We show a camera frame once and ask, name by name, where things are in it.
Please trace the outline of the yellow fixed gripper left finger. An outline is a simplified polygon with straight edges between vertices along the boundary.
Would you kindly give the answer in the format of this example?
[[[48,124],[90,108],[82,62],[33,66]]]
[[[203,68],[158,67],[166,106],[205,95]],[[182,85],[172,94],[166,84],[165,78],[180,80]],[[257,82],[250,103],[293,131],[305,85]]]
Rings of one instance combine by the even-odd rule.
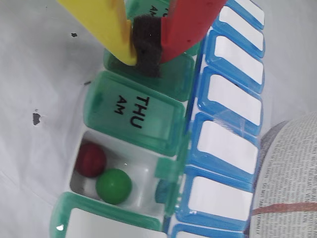
[[[60,0],[62,5],[110,53],[134,66],[137,53],[132,42],[132,23],[123,0]]]

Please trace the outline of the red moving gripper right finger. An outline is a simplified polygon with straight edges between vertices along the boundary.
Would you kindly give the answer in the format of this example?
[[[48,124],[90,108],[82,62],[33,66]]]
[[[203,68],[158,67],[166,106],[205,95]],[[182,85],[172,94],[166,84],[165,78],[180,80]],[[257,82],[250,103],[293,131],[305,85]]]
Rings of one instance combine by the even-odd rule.
[[[136,16],[132,28],[136,70],[159,77],[160,64],[200,42],[225,4],[224,0],[172,0],[166,16]]]

